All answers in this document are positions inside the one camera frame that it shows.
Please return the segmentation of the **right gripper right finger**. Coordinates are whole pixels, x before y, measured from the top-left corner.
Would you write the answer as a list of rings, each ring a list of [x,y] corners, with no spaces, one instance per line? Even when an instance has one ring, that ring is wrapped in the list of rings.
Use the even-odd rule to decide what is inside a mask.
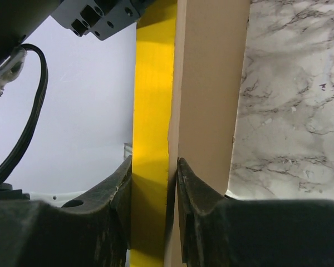
[[[176,185],[187,266],[334,266],[334,201],[227,198],[185,159]]]

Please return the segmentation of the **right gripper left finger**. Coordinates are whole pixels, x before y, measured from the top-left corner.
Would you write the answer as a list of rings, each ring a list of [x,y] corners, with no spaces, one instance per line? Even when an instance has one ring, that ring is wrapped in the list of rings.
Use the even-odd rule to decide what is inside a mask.
[[[61,207],[0,190],[0,266],[124,266],[130,213],[130,157]]]

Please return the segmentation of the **yellow picture frame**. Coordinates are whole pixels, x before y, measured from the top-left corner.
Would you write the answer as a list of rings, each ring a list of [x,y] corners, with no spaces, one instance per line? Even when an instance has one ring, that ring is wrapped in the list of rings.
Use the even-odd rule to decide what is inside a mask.
[[[176,15],[176,1],[156,1],[137,25],[131,266],[165,263]]]

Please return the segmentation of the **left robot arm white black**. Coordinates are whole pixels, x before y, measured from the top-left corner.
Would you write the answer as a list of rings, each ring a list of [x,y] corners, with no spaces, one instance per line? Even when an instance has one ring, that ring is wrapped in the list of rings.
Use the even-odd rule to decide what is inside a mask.
[[[152,1],[0,0],[0,92],[23,67],[22,43],[49,16],[78,37],[103,41],[135,23]]]

